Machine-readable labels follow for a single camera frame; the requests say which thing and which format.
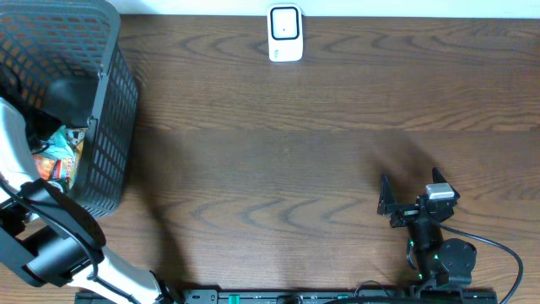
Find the yellow antibacterial wipes bag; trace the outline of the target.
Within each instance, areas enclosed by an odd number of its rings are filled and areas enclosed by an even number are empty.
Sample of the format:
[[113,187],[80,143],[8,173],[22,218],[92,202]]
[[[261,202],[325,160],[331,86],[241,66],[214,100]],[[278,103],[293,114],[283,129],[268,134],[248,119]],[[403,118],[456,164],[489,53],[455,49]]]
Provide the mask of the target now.
[[73,148],[75,158],[56,160],[50,179],[58,183],[63,182],[68,189],[72,188],[78,174],[79,162],[84,149],[84,138],[86,130],[84,128],[66,128],[67,140]]

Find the light teal wipes pack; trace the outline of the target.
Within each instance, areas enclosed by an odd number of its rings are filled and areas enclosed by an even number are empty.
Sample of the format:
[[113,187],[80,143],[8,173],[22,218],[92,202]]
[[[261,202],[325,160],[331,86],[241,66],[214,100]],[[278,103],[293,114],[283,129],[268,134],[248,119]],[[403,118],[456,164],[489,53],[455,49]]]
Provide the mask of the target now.
[[67,129],[65,126],[61,126],[54,134],[52,134],[52,136],[50,136],[46,141],[46,149],[40,154],[51,160],[75,158],[73,148],[68,142]]

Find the orange tissue pack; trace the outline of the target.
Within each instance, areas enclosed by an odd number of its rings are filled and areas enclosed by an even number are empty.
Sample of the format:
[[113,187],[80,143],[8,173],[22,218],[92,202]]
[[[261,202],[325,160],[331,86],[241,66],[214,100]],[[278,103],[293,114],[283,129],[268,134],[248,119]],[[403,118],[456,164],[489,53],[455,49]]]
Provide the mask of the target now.
[[33,158],[40,177],[44,180],[49,180],[56,161],[41,155],[33,155]]

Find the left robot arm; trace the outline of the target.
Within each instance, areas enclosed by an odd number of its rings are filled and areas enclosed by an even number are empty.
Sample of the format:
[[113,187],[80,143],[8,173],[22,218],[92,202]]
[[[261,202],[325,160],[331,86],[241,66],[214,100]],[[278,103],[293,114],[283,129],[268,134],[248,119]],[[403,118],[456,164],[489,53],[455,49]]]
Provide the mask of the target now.
[[96,220],[41,179],[23,115],[1,102],[1,262],[34,287],[69,285],[114,303],[180,303],[150,270],[106,246]]

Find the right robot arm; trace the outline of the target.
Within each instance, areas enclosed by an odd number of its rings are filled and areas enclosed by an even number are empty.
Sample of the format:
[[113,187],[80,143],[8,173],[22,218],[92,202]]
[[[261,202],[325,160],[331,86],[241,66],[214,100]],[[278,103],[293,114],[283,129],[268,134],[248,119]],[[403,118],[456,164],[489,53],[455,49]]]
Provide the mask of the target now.
[[413,204],[400,204],[387,176],[383,175],[377,214],[389,217],[392,228],[408,229],[408,263],[418,270],[425,288],[470,285],[476,247],[462,239],[445,239],[442,235],[442,223],[454,215],[460,194],[437,168],[432,169],[432,178]]

